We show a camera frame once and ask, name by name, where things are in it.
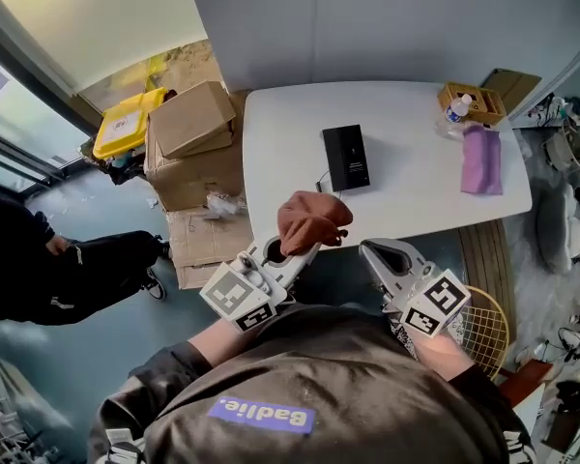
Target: blue floor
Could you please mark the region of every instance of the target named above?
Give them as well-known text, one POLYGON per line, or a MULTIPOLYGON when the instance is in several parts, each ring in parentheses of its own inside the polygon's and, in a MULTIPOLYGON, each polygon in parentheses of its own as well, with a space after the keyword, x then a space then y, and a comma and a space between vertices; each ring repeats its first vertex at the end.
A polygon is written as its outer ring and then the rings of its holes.
MULTIPOLYGON (((81 241, 139 229, 167 237, 160 206, 151 209, 147 201, 155 198, 143 180, 115 187, 91 170, 41 194, 29 207, 43 211, 56 232, 81 241)), ((410 242, 463 278, 451 233, 410 242)), ((66 462, 85 459, 86 437, 99 404, 125 382, 131 369, 216 319, 197 291, 178 290, 170 264, 159 262, 155 271, 168 292, 163 304, 140 292, 76 325, 0 322, 0 364, 7 384, 15 387, 18 412, 34 430, 43 430, 43 443, 56 446, 66 462)), ((301 277, 299 299, 361 303, 376 312, 381 294, 369 282, 355 247, 320 252, 301 277)))

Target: brown cloth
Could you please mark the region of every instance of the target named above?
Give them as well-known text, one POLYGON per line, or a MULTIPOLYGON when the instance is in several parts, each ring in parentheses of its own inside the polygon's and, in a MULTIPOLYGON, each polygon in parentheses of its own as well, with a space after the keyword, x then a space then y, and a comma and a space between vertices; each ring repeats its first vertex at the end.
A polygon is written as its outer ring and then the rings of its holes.
POLYGON ((337 227, 350 223, 352 212, 341 199, 323 192, 298 190, 277 211, 281 254, 302 254, 316 243, 340 246, 348 231, 337 227))

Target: black pants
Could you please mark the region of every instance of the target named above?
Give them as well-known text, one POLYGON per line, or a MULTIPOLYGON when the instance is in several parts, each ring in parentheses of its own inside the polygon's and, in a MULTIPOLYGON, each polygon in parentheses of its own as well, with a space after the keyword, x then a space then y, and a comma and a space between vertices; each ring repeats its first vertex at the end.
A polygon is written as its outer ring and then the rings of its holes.
POLYGON ((28 319, 66 325, 115 305, 150 283, 146 269, 161 254, 162 244, 144 231, 73 242, 55 257, 50 297, 28 319))

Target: hand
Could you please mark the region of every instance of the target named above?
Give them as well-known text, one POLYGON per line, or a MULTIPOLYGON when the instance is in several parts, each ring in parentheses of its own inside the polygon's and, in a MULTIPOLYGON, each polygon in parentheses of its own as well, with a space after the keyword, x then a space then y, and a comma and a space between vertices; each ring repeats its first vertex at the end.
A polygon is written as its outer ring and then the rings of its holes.
POLYGON ((67 250, 67 247, 69 247, 69 241, 64 237, 55 235, 45 244, 45 247, 47 247, 47 250, 54 256, 58 256, 67 250))

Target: plastic bottle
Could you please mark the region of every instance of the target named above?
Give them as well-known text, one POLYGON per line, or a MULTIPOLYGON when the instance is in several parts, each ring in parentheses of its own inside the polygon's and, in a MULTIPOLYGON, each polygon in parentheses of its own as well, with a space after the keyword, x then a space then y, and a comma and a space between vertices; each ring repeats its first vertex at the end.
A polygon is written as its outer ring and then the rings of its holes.
POLYGON ((464 129, 468 122, 460 122, 468 114, 469 106, 473 102, 470 95, 454 99, 447 107, 447 110, 439 116, 434 126, 434 130, 440 136, 454 141, 464 139, 464 129))

